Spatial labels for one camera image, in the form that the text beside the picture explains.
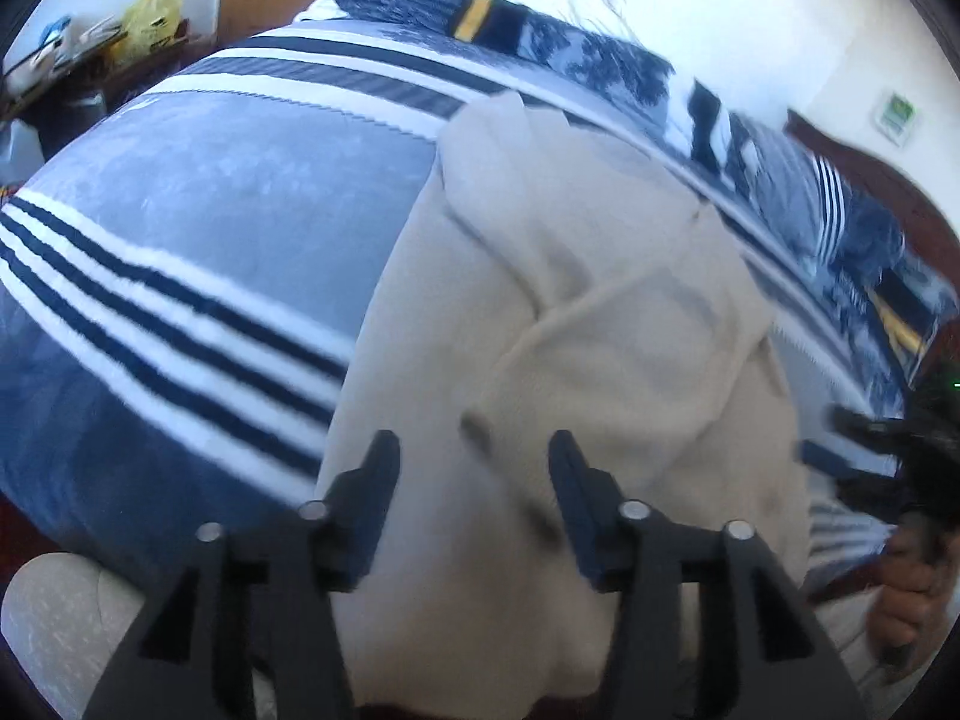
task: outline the silver bolt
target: silver bolt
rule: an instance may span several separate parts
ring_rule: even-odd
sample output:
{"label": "silver bolt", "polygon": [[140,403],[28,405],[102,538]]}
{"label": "silver bolt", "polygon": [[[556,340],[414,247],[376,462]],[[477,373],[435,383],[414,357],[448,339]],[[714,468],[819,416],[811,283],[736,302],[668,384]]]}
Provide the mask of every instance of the silver bolt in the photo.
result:
{"label": "silver bolt", "polygon": [[754,530],[754,527],[749,522],[744,522],[742,519],[734,519],[727,523],[727,533],[738,541],[750,541],[757,531]]}
{"label": "silver bolt", "polygon": [[301,516],[301,519],[309,522],[317,522],[320,519],[326,519],[328,510],[323,501],[307,501],[296,513]]}
{"label": "silver bolt", "polygon": [[620,504],[620,516],[624,519],[630,519],[639,522],[650,516],[650,507],[643,501],[624,501]]}
{"label": "silver bolt", "polygon": [[219,522],[205,522],[197,528],[198,541],[209,544],[211,541],[217,541],[224,534],[224,526]]}

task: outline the beige garment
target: beige garment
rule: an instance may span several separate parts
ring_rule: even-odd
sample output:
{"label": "beige garment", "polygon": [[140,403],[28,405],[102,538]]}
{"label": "beige garment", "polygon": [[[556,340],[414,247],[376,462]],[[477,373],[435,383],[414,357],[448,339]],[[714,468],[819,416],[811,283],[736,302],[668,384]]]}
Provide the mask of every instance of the beige garment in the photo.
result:
{"label": "beige garment", "polygon": [[368,309],[318,481],[377,429],[400,436],[371,576],[334,599],[357,701],[493,720],[596,688],[616,599],[563,538],[555,429],[669,517],[755,523],[800,581],[808,493],[769,323],[716,212],[662,167],[516,94],[462,109]]}

